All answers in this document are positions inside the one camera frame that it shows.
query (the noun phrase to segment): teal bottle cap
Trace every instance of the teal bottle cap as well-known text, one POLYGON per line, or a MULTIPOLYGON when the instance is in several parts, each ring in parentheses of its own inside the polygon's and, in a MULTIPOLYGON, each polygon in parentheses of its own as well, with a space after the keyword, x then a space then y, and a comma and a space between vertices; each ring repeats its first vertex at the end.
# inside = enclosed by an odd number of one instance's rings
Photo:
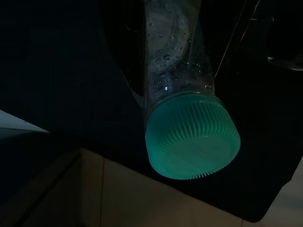
POLYGON ((227 166, 240 149, 240 136, 223 105, 213 97, 189 94, 160 104, 145 133, 152 167, 179 180, 210 175, 227 166))

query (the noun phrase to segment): tile grout line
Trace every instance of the tile grout line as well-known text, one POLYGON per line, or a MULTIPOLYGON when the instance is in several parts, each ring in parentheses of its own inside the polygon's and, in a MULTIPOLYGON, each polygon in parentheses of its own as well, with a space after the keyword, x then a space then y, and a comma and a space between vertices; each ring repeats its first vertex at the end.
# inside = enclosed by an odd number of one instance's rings
POLYGON ((74 166, 74 164, 81 157, 81 154, 77 154, 71 162, 69 162, 66 167, 55 177, 55 179, 44 189, 44 191, 39 195, 39 197, 33 201, 32 204, 24 211, 23 215, 13 224, 13 227, 22 226, 30 217, 30 214, 42 203, 42 201, 47 198, 47 196, 54 190, 58 183, 66 176, 68 171, 74 166))
POLYGON ((101 199, 100 199, 100 220, 99 226, 101 227, 102 222, 102 203, 103 203, 103 185, 104 185, 104 170, 105 170, 105 158, 103 157, 103 166, 102 166, 102 182, 101 182, 101 199))

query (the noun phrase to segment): tiled wall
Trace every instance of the tiled wall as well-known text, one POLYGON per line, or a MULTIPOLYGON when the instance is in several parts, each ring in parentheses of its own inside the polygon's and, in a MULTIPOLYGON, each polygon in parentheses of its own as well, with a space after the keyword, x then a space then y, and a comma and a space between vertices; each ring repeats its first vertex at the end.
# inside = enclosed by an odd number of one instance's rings
MULTIPOLYGON (((303 227, 303 206, 301 209, 288 208, 286 211, 287 208, 279 207, 281 204, 277 202, 281 195, 277 197, 264 219, 252 224, 116 162, 101 156, 98 156, 97 162, 97 169, 103 173, 102 182, 96 183, 97 188, 102 188, 100 202, 96 203, 96 207, 100 204, 97 213, 100 212, 101 215, 97 222, 88 226, 303 227)), ((303 185, 297 186, 297 192, 301 190, 302 194, 303 185)))

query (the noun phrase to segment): clear plastic bottle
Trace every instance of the clear plastic bottle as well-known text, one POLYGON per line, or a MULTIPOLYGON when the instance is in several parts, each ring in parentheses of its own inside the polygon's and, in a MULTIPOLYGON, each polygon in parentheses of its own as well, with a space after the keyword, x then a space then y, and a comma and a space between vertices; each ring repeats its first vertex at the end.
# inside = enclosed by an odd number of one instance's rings
POLYGON ((193 179, 229 164, 239 134, 214 94, 199 0, 146 0, 144 119, 152 167, 193 179))

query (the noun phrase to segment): water droplet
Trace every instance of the water droplet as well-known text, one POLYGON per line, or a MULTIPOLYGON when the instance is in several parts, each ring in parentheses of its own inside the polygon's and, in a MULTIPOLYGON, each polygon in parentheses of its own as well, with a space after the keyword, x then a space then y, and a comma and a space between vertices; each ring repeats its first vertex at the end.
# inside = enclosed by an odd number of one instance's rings
POLYGON ((212 86, 210 84, 205 85, 205 89, 211 89, 211 88, 212 88, 212 86))
POLYGON ((165 54, 165 55, 163 56, 163 58, 164 58, 164 59, 166 59, 166 60, 171 59, 171 57, 170 57, 170 55, 169 55, 169 54, 165 54))

